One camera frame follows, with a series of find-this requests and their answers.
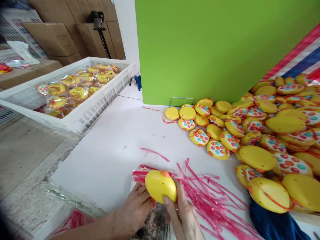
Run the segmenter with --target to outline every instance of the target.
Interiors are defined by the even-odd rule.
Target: striped fabric
[[[260,81],[276,77],[295,78],[300,73],[310,74],[312,79],[320,78],[320,24],[298,43]]]

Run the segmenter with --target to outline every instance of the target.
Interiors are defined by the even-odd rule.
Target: white plastic crate
[[[4,39],[28,43],[32,55],[36,58],[49,59],[41,46],[23,26],[23,23],[42,23],[42,20],[34,9],[2,8],[0,12],[0,33]]]
[[[33,110],[46,103],[45,96],[37,91],[38,85],[46,81],[54,82],[60,80],[67,74],[74,74],[80,70],[80,68],[97,63],[114,64],[121,72],[62,119]],[[87,57],[49,74],[0,92],[0,104],[61,133],[81,135],[90,127],[112,100],[119,95],[121,90],[129,83],[130,79],[134,77],[135,71],[135,64],[130,61]]]
[[[5,64],[16,59],[23,59],[16,51],[13,49],[0,50],[0,64]]]

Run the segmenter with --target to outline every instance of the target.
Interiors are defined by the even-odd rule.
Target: finger
[[[142,182],[137,182],[131,192],[136,192],[142,186]]]
[[[145,218],[147,218],[147,216],[152,211],[152,209],[153,209],[153,203],[152,203],[151,198],[149,198],[147,201],[145,201],[142,204],[142,211],[143,211]]]
[[[168,197],[164,197],[163,200],[170,216],[172,227],[177,239],[184,239],[181,220],[178,216],[174,203]]]
[[[171,220],[171,218],[170,218],[169,213],[166,213],[166,218],[165,218],[165,220],[164,220],[165,224],[169,224],[169,223],[170,223],[170,220]]]
[[[182,184],[175,178],[173,178],[173,181],[177,186],[178,209],[180,213],[184,214],[185,212],[190,210],[190,205],[187,201],[186,194],[184,193]]]
[[[141,195],[138,196],[139,198],[139,203],[142,205],[145,201],[148,200],[148,198],[150,198],[150,194],[148,193],[148,191],[144,191]]]
[[[142,193],[144,193],[147,190],[146,185],[141,186],[138,191],[137,191],[137,195],[141,195]]]

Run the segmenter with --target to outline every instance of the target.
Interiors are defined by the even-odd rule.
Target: white wall
[[[140,71],[135,0],[115,0],[118,22],[126,59],[136,62]]]

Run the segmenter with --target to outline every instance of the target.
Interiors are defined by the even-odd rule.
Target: cardboard box
[[[108,31],[107,23],[104,23],[104,27],[107,29],[103,31],[104,38],[106,39],[106,43],[110,52],[110,56],[113,59],[116,59],[116,54],[113,49],[112,40]],[[82,23],[77,24],[78,31],[85,43],[89,54],[91,57],[103,57],[108,58],[107,54],[102,45],[101,38],[99,36],[98,31],[93,30],[93,23]]]
[[[86,47],[86,45],[84,44],[82,37],[79,33],[77,34],[72,34],[71,38],[74,42],[74,44],[77,46],[79,53],[81,54],[82,58],[86,58],[89,57],[89,52],[88,49]]]
[[[78,33],[76,21],[66,0],[28,0],[28,2],[44,22],[64,23],[70,34]]]
[[[1,74],[0,88],[6,90],[62,68],[62,65],[58,61],[47,59],[39,59],[39,61],[39,64],[32,65],[28,68],[14,69],[12,72]]]
[[[61,63],[62,66],[67,66],[71,63],[74,63],[76,61],[79,61],[82,59],[80,53],[74,54],[72,56],[69,57],[56,57],[56,56],[49,56],[49,58],[51,60],[56,60],[59,61]]]
[[[126,57],[123,49],[122,38],[119,28],[118,21],[116,22],[107,22],[109,33],[111,36],[113,49],[116,53],[117,59],[124,59]]]
[[[78,53],[63,23],[24,23],[24,26],[48,55],[68,57]]]
[[[104,5],[104,10],[106,12],[105,21],[112,22],[118,21],[116,8],[114,7],[114,3],[111,0],[102,0]]]
[[[91,10],[87,0],[66,0],[76,23],[86,23]]]
[[[76,23],[86,23],[91,11],[103,12],[104,22],[117,21],[117,13],[111,0],[66,0]]]

